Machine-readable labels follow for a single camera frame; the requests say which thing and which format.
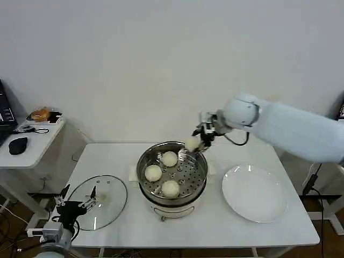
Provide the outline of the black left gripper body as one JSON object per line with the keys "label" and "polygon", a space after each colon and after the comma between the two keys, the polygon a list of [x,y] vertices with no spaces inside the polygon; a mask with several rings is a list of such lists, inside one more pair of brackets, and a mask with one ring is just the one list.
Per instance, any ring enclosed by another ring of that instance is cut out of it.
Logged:
{"label": "black left gripper body", "polygon": [[60,215],[59,222],[64,229],[72,229],[78,216],[85,215],[87,208],[80,201],[68,200],[64,204],[57,205],[57,212]]}

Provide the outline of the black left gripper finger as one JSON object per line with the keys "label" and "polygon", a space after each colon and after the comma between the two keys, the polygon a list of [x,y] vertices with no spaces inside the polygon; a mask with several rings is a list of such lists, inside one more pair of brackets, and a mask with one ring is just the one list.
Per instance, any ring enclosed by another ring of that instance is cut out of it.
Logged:
{"label": "black left gripper finger", "polygon": [[96,204],[96,202],[96,186],[94,186],[89,196],[89,199],[80,204],[80,207],[89,211]]}
{"label": "black left gripper finger", "polygon": [[56,206],[59,207],[59,206],[64,206],[65,205],[65,197],[68,193],[68,190],[70,188],[70,184],[67,184],[62,190],[61,192],[56,195],[54,197],[54,200],[55,200],[55,203],[56,203]]}

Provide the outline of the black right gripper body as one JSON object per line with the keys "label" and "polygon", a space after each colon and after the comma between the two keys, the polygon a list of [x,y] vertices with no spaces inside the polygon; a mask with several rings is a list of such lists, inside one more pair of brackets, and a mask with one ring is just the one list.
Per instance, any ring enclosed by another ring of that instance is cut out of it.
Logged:
{"label": "black right gripper body", "polygon": [[216,132],[212,118],[204,118],[201,124],[205,135],[213,135]]}

